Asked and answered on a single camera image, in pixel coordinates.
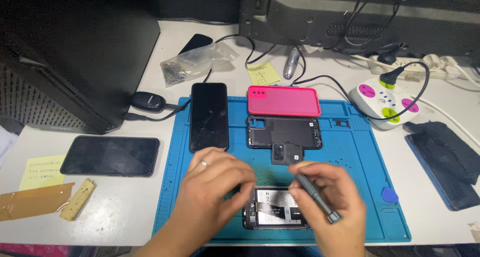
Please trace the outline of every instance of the computer monitor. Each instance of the computer monitor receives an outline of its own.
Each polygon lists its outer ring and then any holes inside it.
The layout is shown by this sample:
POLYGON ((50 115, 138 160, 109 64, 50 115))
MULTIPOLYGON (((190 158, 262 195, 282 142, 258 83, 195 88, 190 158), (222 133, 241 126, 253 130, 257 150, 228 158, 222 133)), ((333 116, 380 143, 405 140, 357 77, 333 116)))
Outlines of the computer monitor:
POLYGON ((480 61, 480 0, 241 0, 239 33, 349 54, 405 43, 401 56, 480 61))

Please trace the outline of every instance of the clear plastic bag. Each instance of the clear plastic bag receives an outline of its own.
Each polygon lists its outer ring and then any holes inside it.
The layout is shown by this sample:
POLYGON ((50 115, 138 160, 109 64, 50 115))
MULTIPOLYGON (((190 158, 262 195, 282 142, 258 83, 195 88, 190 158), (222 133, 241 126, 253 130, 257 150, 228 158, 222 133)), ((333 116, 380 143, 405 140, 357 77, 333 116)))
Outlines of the clear plastic bag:
POLYGON ((165 87, 207 75, 216 65, 235 60, 239 55, 224 42, 196 48, 161 62, 165 87))

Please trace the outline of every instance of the gray screwdriver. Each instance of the gray screwdriver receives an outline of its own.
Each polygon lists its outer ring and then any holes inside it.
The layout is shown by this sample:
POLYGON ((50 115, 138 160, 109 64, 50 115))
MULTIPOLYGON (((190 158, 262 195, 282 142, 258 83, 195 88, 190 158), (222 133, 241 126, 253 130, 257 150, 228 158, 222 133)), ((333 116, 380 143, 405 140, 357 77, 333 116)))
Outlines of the gray screwdriver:
POLYGON ((332 211, 326 202, 320 196, 320 192, 312 181, 310 181, 304 174, 295 175, 295 179, 302 185, 306 192, 315 200, 317 205, 323 210, 327 215, 327 219, 330 223, 335 223, 341 219, 340 215, 336 211, 332 211))

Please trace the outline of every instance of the yellow sticky note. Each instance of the yellow sticky note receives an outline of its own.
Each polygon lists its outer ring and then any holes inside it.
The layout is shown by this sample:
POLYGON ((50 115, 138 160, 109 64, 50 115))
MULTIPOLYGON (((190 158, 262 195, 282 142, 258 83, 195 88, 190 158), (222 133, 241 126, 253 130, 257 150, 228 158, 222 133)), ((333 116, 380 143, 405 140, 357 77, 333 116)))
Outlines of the yellow sticky note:
POLYGON ((275 71, 270 62, 258 65, 248 65, 248 74, 254 85, 267 85, 280 80, 279 74, 275 71))
POLYGON ((63 184, 65 176, 60 167, 66 155, 29 158, 19 190, 36 189, 63 184))

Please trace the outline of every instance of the pink phone case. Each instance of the pink phone case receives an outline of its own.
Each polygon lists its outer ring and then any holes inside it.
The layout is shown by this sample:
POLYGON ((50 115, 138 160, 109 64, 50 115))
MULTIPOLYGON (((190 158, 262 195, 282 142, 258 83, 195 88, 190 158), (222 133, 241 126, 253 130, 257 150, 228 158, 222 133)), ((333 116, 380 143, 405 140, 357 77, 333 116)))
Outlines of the pink phone case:
POLYGON ((250 86, 248 111, 251 114, 317 117, 322 112, 317 91, 289 86, 250 86))

